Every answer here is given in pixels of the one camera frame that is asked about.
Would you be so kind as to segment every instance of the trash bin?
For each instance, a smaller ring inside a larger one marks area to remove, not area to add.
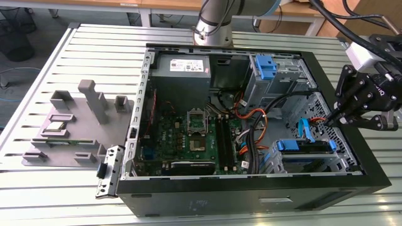
[[[0,7],[0,12],[6,19],[12,21],[15,23],[14,26],[26,34],[36,30],[31,10],[31,8]]]
[[[14,61],[28,60],[35,50],[28,41],[27,35],[14,26],[16,22],[0,20],[0,52]]]

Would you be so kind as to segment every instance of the gray floor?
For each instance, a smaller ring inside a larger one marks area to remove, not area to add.
[[[140,25],[138,14],[130,14],[130,20],[134,24]],[[54,19],[46,9],[34,9],[34,20],[38,30],[28,34],[30,42],[35,48],[35,57],[24,62],[11,62],[3,54],[0,54],[0,72],[15,67],[36,67],[42,68],[54,48],[63,36],[67,26],[71,22],[86,24],[107,24],[107,25],[128,25],[126,13],[115,12],[94,12],[60,10],[59,18]],[[152,16],[152,24],[155,27],[171,27],[181,20],[182,16],[171,16],[166,18],[166,22],[159,22],[159,17]],[[191,28],[197,25],[197,16],[185,16],[175,28]],[[250,19],[234,19],[233,30],[243,32],[254,32]],[[11,82],[10,88],[0,89],[0,98],[10,100],[23,99],[36,78],[36,70],[14,70],[2,74],[3,78]],[[19,106],[19,102],[0,101],[0,131]]]

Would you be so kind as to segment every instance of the sticker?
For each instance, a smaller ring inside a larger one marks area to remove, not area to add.
[[[291,201],[290,198],[261,198],[259,202],[265,203],[265,202],[294,202],[294,201]]]
[[[134,7],[138,7],[138,4],[120,3],[120,6],[134,6]]]
[[[250,163],[249,163],[249,162],[246,162],[246,161],[242,161],[242,168],[245,168],[245,169],[249,169],[249,165],[250,165]]]
[[[243,101],[242,99],[239,100],[241,105],[247,106],[247,102]]]
[[[203,72],[202,60],[179,60],[170,61],[171,72]]]

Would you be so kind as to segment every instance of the aluminum extrusion table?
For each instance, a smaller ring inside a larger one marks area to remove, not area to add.
[[[349,59],[339,41],[291,35],[234,32],[235,47],[311,51],[335,86]],[[199,216],[195,218],[136,218],[118,199],[95,199],[94,169],[28,167],[22,154],[52,107],[56,89],[74,97],[82,79],[96,82],[107,98],[135,99],[146,43],[190,45],[183,29],[82,24],[70,28],[0,136],[0,225],[107,225],[150,223],[230,225],[400,225],[402,224],[402,130],[362,129],[393,186],[376,194],[357,196],[323,211],[273,214]]]

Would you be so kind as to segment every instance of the expansion slot bracket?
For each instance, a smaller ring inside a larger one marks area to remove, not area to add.
[[[96,188],[96,199],[116,198],[118,180],[120,176],[124,147],[114,146],[108,148],[106,160],[99,165],[98,174],[99,184]]]

